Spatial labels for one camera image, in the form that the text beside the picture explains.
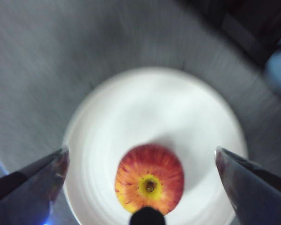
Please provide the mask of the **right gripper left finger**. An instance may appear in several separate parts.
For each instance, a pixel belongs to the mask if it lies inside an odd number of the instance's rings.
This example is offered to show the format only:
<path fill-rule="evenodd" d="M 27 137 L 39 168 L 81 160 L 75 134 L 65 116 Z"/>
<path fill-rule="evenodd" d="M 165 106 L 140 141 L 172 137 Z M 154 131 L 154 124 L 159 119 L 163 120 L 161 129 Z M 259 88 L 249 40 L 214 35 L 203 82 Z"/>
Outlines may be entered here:
<path fill-rule="evenodd" d="M 69 149 L 63 147 L 0 178 L 0 225 L 44 225 L 65 182 Z"/>

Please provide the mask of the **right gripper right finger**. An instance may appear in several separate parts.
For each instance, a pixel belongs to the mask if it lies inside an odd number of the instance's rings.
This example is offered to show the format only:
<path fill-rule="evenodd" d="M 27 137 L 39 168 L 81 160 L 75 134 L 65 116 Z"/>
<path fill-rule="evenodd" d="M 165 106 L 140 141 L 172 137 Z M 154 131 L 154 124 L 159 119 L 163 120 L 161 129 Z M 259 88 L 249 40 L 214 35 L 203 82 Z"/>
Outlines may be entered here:
<path fill-rule="evenodd" d="M 215 164 L 242 225 L 281 225 L 281 177 L 218 147 Z"/>

